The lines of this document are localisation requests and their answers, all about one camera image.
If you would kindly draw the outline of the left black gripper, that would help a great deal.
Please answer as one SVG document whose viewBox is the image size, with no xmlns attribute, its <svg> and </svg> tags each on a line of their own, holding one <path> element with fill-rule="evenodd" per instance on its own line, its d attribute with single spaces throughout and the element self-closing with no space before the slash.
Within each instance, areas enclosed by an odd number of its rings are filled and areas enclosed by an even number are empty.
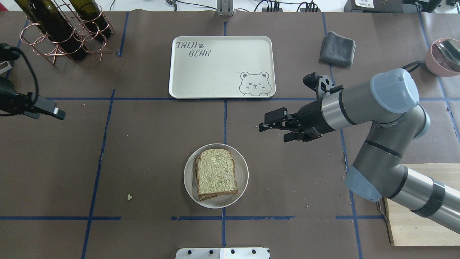
<svg viewBox="0 0 460 259">
<path fill-rule="evenodd" d="M 64 120 L 65 111 L 57 108 L 56 103 L 39 95 L 39 84 L 36 76 L 33 76 L 35 93 L 20 94 L 14 89 L 13 82 L 1 77 L 0 79 L 0 109 L 1 117 L 25 115 L 38 119 L 40 114 L 48 115 L 59 120 Z"/>
</svg>

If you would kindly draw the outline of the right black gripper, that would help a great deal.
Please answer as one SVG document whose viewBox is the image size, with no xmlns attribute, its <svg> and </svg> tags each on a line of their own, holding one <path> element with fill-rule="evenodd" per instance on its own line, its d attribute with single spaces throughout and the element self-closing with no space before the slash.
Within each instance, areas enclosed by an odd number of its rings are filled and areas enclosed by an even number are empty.
<svg viewBox="0 0 460 259">
<path fill-rule="evenodd" d="M 265 113 L 263 123 L 258 125 L 258 131 L 263 132 L 272 128 L 291 131 L 283 136 L 286 143 L 294 140 L 312 141 L 332 132 L 332 127 L 323 116 L 320 101 L 304 105 L 293 114 L 289 114 L 286 108 Z"/>
</svg>

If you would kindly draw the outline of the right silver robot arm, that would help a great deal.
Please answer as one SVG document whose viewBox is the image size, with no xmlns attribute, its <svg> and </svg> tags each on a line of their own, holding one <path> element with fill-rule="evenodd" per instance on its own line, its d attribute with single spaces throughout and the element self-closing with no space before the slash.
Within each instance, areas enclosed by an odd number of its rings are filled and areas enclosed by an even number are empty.
<svg viewBox="0 0 460 259">
<path fill-rule="evenodd" d="M 316 101 L 297 113 L 290 114 L 286 108 L 266 113 L 258 126 L 260 132 L 277 128 L 288 131 L 284 142 L 309 142 L 329 132 L 372 122 L 345 177 L 348 189 L 371 202 L 388 198 L 459 233 L 459 191 L 401 164 L 410 142 L 424 135 L 431 124 L 406 69 L 379 73 L 346 88 L 316 72 L 306 75 L 303 82 L 315 91 Z"/>
</svg>

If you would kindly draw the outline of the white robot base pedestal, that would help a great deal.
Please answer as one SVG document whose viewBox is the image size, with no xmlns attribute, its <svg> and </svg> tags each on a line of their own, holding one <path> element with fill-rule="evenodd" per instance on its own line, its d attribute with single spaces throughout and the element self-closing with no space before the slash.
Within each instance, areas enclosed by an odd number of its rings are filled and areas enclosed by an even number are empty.
<svg viewBox="0 0 460 259">
<path fill-rule="evenodd" d="M 264 247 L 182 248 L 176 259 L 270 259 L 270 249 Z"/>
</svg>

